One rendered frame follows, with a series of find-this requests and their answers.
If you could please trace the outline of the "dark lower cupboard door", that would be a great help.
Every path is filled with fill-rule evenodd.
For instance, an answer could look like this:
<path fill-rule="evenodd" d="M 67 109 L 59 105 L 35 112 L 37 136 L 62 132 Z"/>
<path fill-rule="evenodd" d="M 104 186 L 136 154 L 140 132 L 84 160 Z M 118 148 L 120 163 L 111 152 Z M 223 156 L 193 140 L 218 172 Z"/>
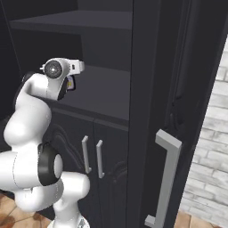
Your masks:
<path fill-rule="evenodd" d="M 102 228 L 126 228 L 128 128 L 95 120 L 94 142 L 104 173 L 99 179 Z"/>
<path fill-rule="evenodd" d="M 53 205 L 55 218 L 48 228 L 96 228 L 90 208 L 90 181 L 80 149 L 82 137 L 77 138 L 77 130 L 73 128 L 77 124 L 73 114 L 53 109 L 52 122 L 44 136 L 63 159 L 64 191 Z"/>

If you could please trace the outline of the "dark tall cabinet door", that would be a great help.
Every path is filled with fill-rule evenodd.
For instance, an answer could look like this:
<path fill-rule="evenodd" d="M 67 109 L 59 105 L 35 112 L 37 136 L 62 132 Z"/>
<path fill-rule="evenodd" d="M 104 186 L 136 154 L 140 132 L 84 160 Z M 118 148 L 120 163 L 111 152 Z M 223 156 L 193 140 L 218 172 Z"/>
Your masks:
<path fill-rule="evenodd" d="M 228 33 L 228 0 L 134 0 L 126 228 L 156 216 L 167 151 L 182 142 L 163 228 L 174 228 Z"/>

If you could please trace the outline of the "dark cabinet shelf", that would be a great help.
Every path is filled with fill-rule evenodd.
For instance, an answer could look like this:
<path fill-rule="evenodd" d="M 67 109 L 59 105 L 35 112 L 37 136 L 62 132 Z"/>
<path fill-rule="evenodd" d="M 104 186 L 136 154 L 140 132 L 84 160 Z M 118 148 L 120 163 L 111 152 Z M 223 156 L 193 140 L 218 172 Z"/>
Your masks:
<path fill-rule="evenodd" d="M 71 11 L 11 20 L 12 29 L 83 34 L 88 29 L 132 29 L 131 12 Z"/>

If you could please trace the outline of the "dark open cabinet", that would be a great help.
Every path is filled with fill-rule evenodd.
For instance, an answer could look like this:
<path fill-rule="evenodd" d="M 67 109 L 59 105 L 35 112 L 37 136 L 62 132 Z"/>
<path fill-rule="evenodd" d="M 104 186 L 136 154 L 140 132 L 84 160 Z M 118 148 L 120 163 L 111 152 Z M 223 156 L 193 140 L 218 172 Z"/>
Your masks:
<path fill-rule="evenodd" d="M 54 57 L 79 59 L 85 71 L 58 107 L 129 120 L 132 30 L 88 29 L 83 34 L 11 28 L 11 20 L 71 11 L 132 12 L 132 0 L 1 0 L 20 73 L 39 71 Z"/>

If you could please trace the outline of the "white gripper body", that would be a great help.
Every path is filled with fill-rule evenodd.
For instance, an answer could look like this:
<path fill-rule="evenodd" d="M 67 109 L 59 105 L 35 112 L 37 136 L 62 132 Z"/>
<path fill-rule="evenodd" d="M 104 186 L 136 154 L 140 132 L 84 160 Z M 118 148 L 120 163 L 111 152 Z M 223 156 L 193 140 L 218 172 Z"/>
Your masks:
<path fill-rule="evenodd" d="M 76 73 L 81 73 L 84 70 L 85 70 L 85 63 L 83 61 L 76 60 L 76 63 L 75 63 L 75 72 Z"/>

